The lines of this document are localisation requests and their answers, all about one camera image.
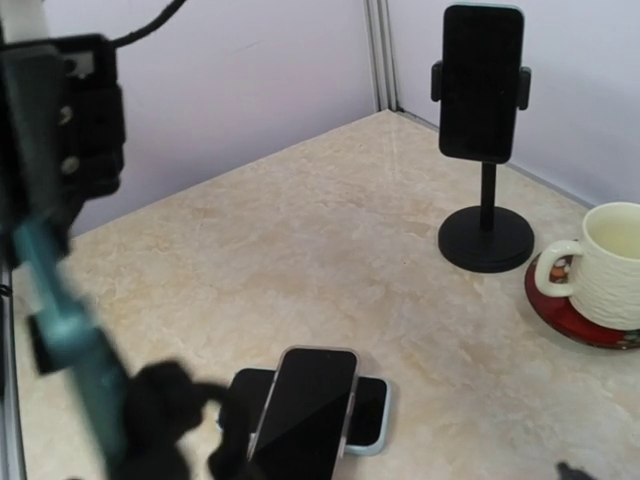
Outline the black phone crossing stack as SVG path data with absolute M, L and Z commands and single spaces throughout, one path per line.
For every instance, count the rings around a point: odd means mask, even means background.
M 13 240 L 39 306 L 32 328 L 38 366 L 70 375 L 105 469 L 112 471 L 124 460 L 128 447 L 122 420 L 126 369 L 57 266 L 55 242 L 46 227 L 27 220 L 14 231 Z

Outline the white ceramic mug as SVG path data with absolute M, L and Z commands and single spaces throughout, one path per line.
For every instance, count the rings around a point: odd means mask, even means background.
M 556 241 L 538 257 L 538 291 L 566 298 L 596 325 L 639 328 L 639 205 L 603 204 L 584 217 L 577 240 Z

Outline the short black phone stand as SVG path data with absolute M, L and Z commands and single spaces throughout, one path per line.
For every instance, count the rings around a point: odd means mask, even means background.
M 108 477 L 189 479 L 190 467 L 178 441 L 200 426 L 210 401 L 220 404 L 224 413 L 223 440 L 207 460 L 210 474 L 215 479 L 253 478 L 245 405 L 223 385 L 193 380 L 173 360 L 147 366 L 130 380 L 123 406 L 127 453 Z

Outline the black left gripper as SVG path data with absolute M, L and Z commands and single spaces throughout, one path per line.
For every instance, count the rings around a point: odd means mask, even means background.
M 2 249 L 28 218 L 68 249 L 84 204 L 119 189 L 125 140 L 116 52 L 104 36 L 2 46 Z

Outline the light blue bottom phone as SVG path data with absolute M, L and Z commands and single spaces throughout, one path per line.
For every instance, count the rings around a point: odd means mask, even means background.
M 233 377 L 230 390 L 249 412 L 251 434 L 256 433 L 275 371 L 249 367 Z M 391 412 L 390 384 L 377 377 L 361 376 L 355 394 L 350 431 L 344 452 L 355 456 L 374 456 L 385 446 Z

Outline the red round coaster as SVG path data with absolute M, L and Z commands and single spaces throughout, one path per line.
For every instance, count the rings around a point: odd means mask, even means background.
M 608 350 L 639 348 L 639 330 L 614 330 L 587 320 L 567 298 L 543 295 L 535 285 L 536 255 L 527 267 L 524 279 L 526 296 L 536 314 L 551 328 L 578 343 Z

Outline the tall black clamp phone stand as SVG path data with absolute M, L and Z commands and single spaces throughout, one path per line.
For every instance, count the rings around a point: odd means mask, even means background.
M 431 69 L 431 99 L 441 101 L 445 83 L 445 65 L 434 63 Z M 527 110 L 530 104 L 532 73 L 520 66 L 516 83 L 515 112 Z M 496 205 L 497 167 L 500 163 L 472 158 L 470 153 L 450 155 L 442 149 L 445 136 L 439 131 L 439 149 L 447 157 L 475 160 L 481 163 L 479 205 L 451 213 L 438 230 L 437 246 L 442 256 L 456 267 L 476 273 L 501 273 L 521 266 L 531 256 L 534 233 L 528 221 L 513 210 Z

